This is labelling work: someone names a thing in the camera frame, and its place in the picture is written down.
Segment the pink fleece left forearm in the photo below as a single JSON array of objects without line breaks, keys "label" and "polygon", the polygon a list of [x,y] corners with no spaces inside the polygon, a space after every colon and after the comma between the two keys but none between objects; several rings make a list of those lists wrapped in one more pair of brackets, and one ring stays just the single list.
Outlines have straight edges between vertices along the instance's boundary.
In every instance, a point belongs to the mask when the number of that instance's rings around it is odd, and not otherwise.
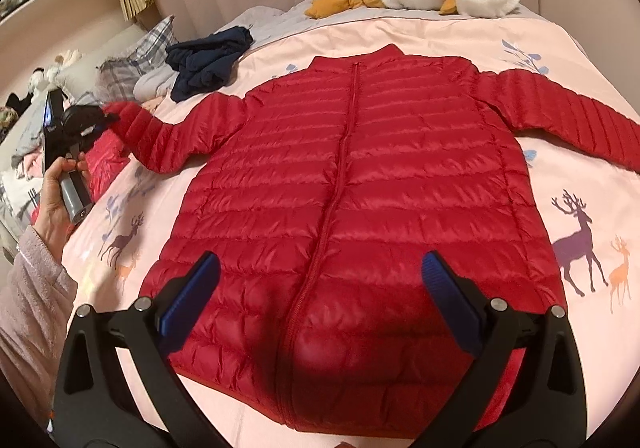
[{"label": "pink fleece left forearm", "polygon": [[1,290],[1,371],[38,425],[52,396],[78,284],[29,227]]}]

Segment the person's left hand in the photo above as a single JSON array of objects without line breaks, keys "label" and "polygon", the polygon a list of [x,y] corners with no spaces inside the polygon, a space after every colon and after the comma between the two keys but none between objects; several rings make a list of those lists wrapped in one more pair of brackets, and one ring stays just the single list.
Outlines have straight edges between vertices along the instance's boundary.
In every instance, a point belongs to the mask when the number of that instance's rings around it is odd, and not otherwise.
[{"label": "person's left hand", "polygon": [[77,159],[57,158],[48,167],[43,174],[39,213],[32,225],[58,264],[62,263],[64,246],[73,228],[62,198],[60,180],[64,173],[73,172],[89,179],[85,153],[79,153]]}]

